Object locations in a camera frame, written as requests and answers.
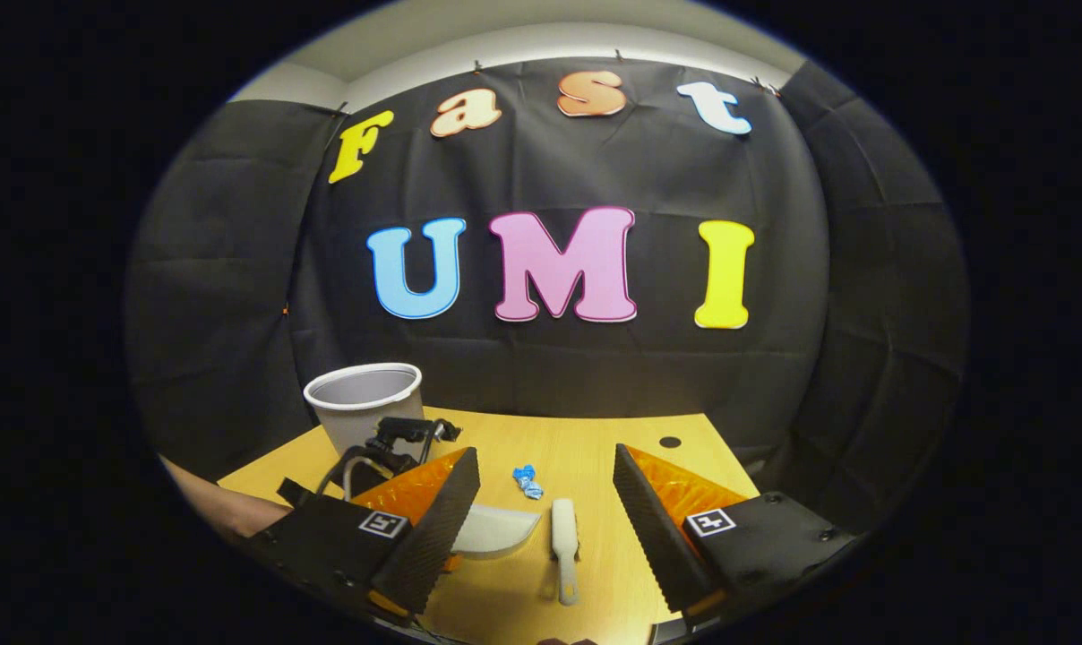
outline ceiling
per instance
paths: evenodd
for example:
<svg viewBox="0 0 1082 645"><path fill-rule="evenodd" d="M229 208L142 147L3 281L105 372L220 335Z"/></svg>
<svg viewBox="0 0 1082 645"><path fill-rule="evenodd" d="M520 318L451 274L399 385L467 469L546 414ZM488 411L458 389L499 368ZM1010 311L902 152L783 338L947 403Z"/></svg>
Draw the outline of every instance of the ceiling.
<svg viewBox="0 0 1082 645"><path fill-rule="evenodd" d="M287 56L353 82L460 38L532 24L594 22L703 40L794 74L804 57L744 22L689 0L400 0L333 28Z"/></svg>

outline blue plastic wrapper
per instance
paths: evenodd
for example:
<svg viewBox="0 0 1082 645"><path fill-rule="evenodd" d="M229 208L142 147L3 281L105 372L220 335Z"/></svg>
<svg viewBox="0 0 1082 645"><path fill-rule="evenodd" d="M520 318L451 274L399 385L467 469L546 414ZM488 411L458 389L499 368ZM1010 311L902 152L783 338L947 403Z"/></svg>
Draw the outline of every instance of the blue plastic wrapper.
<svg viewBox="0 0 1082 645"><path fill-rule="evenodd" d="M513 479L517 482L517 486L529 499L541 499L541 496L544 495L544 489L538 486L537 482L533 482L537 474L532 464L526 464L524 469L513 469Z"/></svg>

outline wooden table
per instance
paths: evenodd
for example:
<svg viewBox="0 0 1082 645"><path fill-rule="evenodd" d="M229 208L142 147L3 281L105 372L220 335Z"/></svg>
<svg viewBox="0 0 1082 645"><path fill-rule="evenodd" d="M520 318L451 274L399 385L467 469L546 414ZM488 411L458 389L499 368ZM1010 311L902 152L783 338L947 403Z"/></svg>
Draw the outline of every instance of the wooden table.
<svg viewBox="0 0 1082 645"><path fill-rule="evenodd" d="M703 413L639 419L549 419L426 408L463 429L454 444L434 445L431 458L475 446L481 487L475 503L541 514L541 522L515 554L466 560L438 579L421 616L432 632L475 645L533 645L545 637L598 645L643 645L652 624L679 617L669 611L635 532L611 484L616 445L626 444L672 461L747 497L757 488ZM681 439L663 448L661 437ZM322 427L312 430L230 475L226 489L282 502L282 477L315 489L338 459ZM532 464L544 488L528 499L513 469ZM337 486L330 495L341 495ZM580 601L557 601L557 564L550 560L552 501L567 497L577 511L581 560Z"/></svg>

